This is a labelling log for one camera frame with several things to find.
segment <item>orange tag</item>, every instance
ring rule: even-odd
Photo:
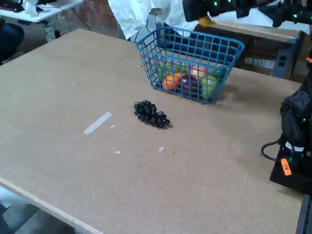
[[[290,176],[292,174],[291,169],[289,167],[288,161],[285,158],[281,159],[281,164],[286,176]]]

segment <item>blue wire basket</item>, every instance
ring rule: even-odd
[[[238,40],[161,27],[137,43],[155,89],[212,103],[244,50]]]

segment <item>grapes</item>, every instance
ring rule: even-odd
[[[135,115],[141,121],[145,121],[155,127],[164,128],[170,124],[170,120],[166,119],[166,115],[163,111],[157,113],[157,108],[155,104],[152,104],[148,100],[143,100],[141,102],[136,102],[134,104]]]

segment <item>orange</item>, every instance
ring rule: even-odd
[[[165,90],[174,90],[176,87],[181,86],[181,78],[183,76],[183,73],[177,72],[174,73],[173,75],[167,76],[163,81],[162,81],[162,87]]]

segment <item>red apple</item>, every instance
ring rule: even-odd
[[[199,82],[198,80],[190,76],[188,74],[185,74],[182,77],[182,94],[186,96],[190,96],[190,91],[191,91],[191,97],[193,98],[199,98]]]
[[[194,65],[191,69],[191,75],[201,81],[207,75],[207,67]]]

